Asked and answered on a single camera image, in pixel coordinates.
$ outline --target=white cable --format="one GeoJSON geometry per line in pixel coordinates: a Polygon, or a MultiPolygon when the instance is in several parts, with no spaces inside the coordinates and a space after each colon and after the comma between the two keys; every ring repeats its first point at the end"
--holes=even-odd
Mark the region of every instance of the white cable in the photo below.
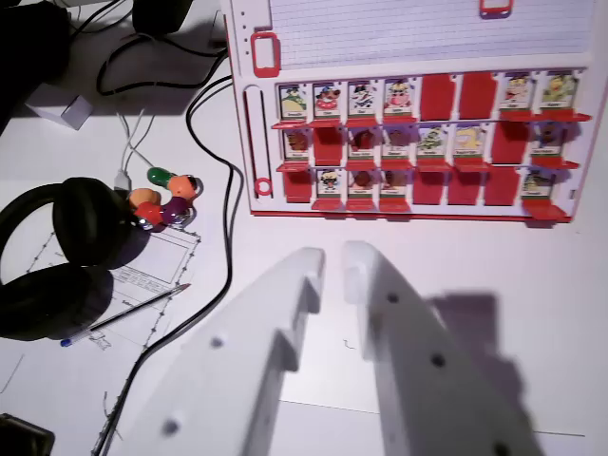
{"type": "Polygon", "coordinates": [[[126,140],[126,144],[124,145],[124,150],[123,150],[123,154],[121,156],[121,169],[126,172],[126,170],[124,169],[124,159],[126,157],[126,151],[129,150],[129,147],[133,147],[131,145],[131,141],[133,140],[133,137],[135,136],[135,133],[137,133],[137,128],[138,126],[140,126],[140,122],[142,121],[142,116],[143,116],[143,112],[145,111],[145,108],[143,108],[140,111],[140,115],[137,118],[137,121],[135,122],[135,126],[133,127],[133,132],[131,133],[131,135],[128,135],[127,133],[127,140],[126,140]]]}
{"type": "MultiPolygon", "coordinates": [[[[119,120],[121,121],[121,125],[123,126],[123,130],[124,130],[124,134],[127,138],[129,138],[131,136],[131,132],[129,129],[129,124],[126,121],[126,118],[124,117],[123,114],[119,114],[118,111],[116,111],[116,117],[119,118],[119,120]]],[[[129,152],[128,156],[126,157],[126,160],[123,160],[123,162],[121,162],[121,169],[123,169],[124,171],[126,171],[126,168],[129,165],[129,162],[131,160],[131,156],[135,153],[137,154],[137,156],[142,159],[145,164],[147,164],[148,166],[150,166],[151,168],[154,167],[154,164],[147,159],[142,152],[140,152],[138,150],[138,147],[140,146],[140,144],[143,142],[143,140],[145,139],[145,137],[148,135],[148,133],[150,132],[150,128],[152,127],[152,123],[154,122],[154,119],[156,118],[156,115],[153,115],[152,117],[150,117],[150,123],[148,124],[148,127],[145,129],[145,132],[143,133],[143,136],[140,138],[139,141],[137,141],[137,143],[135,145],[133,145],[131,143],[131,141],[129,141],[128,145],[129,148],[131,149],[131,152],[129,152]]]]}

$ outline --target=red plastic frame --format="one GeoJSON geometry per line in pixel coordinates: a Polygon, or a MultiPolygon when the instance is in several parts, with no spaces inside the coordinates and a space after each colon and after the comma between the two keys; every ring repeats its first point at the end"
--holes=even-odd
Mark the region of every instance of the red plastic frame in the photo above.
{"type": "Polygon", "coordinates": [[[254,62],[254,74],[258,78],[275,78],[281,70],[281,43],[276,38],[276,35],[271,31],[257,31],[251,35],[251,53],[254,62]],[[260,68],[257,66],[256,58],[256,41],[259,39],[270,38],[273,40],[273,54],[275,58],[275,66],[266,66],[260,68]]]}

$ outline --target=character card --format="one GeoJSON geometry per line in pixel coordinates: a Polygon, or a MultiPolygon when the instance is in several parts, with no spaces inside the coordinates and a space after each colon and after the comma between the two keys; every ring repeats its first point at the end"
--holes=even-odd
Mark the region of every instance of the character card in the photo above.
{"type": "Polygon", "coordinates": [[[314,116],[316,118],[336,118],[340,117],[338,101],[340,99],[340,89],[333,83],[315,84],[314,92],[314,116]]]}
{"type": "Polygon", "coordinates": [[[541,170],[531,170],[523,180],[522,198],[549,198],[553,188],[553,175],[544,176],[541,170]]]}
{"type": "Polygon", "coordinates": [[[560,123],[539,123],[536,126],[537,140],[532,147],[531,155],[557,157],[563,145],[564,129],[560,123]]]}
{"type": "Polygon", "coordinates": [[[281,119],[306,119],[306,97],[299,85],[280,85],[281,119]]]}
{"type": "Polygon", "coordinates": [[[372,117],[375,89],[370,81],[349,83],[349,117],[372,117]]]}
{"type": "Polygon", "coordinates": [[[349,159],[373,160],[375,135],[369,128],[350,128],[349,139],[349,159]]]}
{"type": "Polygon", "coordinates": [[[409,158],[409,128],[404,125],[386,126],[382,144],[385,159],[409,158]]]}
{"type": "Polygon", "coordinates": [[[383,171],[380,198],[403,198],[406,195],[408,175],[406,171],[383,171]]]}
{"type": "Polygon", "coordinates": [[[385,82],[384,113],[390,116],[411,115],[413,88],[408,79],[388,79],[385,82]]]}
{"type": "Polygon", "coordinates": [[[371,171],[351,171],[349,173],[349,198],[371,198],[373,175],[371,171]]]}
{"type": "Polygon", "coordinates": [[[421,126],[418,129],[416,155],[423,157],[443,157],[446,154],[446,132],[440,125],[421,126]]]}
{"type": "Polygon", "coordinates": [[[316,172],[316,195],[319,198],[340,198],[340,176],[335,169],[316,172]]]}
{"type": "Polygon", "coordinates": [[[529,109],[534,91],[530,73],[507,73],[501,109],[529,109]]]}
{"type": "Polygon", "coordinates": [[[578,83],[572,71],[549,71],[546,87],[542,91],[541,108],[572,107],[578,83]]]}
{"type": "Polygon", "coordinates": [[[454,157],[481,157],[485,132],[479,125],[456,126],[454,157]]]}
{"type": "Polygon", "coordinates": [[[308,136],[306,130],[283,130],[285,161],[308,161],[308,136]]]}

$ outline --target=black headphones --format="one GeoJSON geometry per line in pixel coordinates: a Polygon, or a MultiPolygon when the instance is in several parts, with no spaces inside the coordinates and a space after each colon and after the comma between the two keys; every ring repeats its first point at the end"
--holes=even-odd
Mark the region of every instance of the black headphones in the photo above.
{"type": "Polygon", "coordinates": [[[71,178],[43,185],[0,213],[0,257],[10,235],[36,209],[53,203],[53,227],[68,263],[0,282],[0,337],[36,340],[62,329],[85,305],[91,287],[82,266],[117,256],[132,229],[128,202],[103,182],[71,178]]]}

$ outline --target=black object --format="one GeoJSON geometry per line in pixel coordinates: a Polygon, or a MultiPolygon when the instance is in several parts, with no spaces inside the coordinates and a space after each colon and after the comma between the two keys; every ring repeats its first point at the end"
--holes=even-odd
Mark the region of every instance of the black object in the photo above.
{"type": "Polygon", "coordinates": [[[0,337],[36,340],[60,331],[85,305],[92,280],[81,266],[103,265],[121,251],[132,228],[128,203],[99,180],[43,185],[0,213],[0,256],[17,226],[53,203],[53,226],[67,264],[0,282],[0,337]]]}
{"type": "Polygon", "coordinates": [[[7,413],[0,415],[2,454],[11,456],[49,456],[55,434],[7,413]]]}
{"type": "Polygon", "coordinates": [[[65,9],[49,2],[0,9],[0,132],[34,88],[67,68],[68,40],[65,9]]]}
{"type": "Polygon", "coordinates": [[[178,31],[192,0],[133,0],[133,28],[158,36],[178,31]]]}

